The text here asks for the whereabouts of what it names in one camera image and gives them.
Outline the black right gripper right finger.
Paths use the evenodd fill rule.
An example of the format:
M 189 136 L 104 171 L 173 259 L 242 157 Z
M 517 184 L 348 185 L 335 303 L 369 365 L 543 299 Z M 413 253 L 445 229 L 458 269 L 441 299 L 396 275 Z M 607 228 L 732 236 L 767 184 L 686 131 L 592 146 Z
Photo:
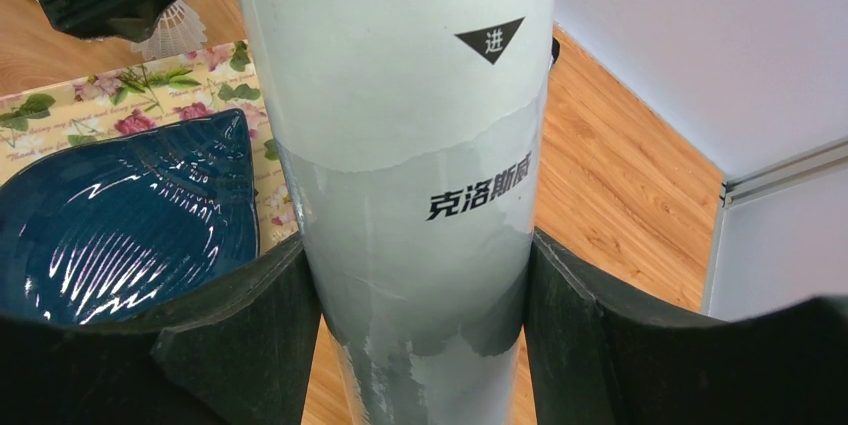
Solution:
M 525 302 L 541 424 L 843 424 L 847 300 L 725 322 L 533 236 Z

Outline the white shuttlecock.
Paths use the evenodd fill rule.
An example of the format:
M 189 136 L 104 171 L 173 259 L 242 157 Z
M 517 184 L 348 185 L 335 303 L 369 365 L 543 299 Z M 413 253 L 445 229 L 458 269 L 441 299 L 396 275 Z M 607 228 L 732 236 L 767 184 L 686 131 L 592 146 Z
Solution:
M 184 0 L 177 0 L 160 17 L 151 37 L 130 43 L 130 50 L 146 60 L 157 60 L 200 49 L 206 42 L 200 15 Z

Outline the grey shuttlecock tube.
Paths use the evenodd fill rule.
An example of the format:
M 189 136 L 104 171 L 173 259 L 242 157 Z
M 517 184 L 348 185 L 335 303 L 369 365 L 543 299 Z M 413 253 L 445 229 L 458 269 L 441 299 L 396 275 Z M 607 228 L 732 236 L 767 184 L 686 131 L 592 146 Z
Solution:
M 554 0 L 239 0 L 358 424 L 506 424 Z

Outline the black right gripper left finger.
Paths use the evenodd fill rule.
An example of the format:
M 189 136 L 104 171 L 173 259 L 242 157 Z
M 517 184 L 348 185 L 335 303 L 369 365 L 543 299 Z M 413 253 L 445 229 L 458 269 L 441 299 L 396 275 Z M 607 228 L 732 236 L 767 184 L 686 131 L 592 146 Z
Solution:
M 321 316 L 302 241 L 130 319 L 1 317 L 5 424 L 297 424 Z

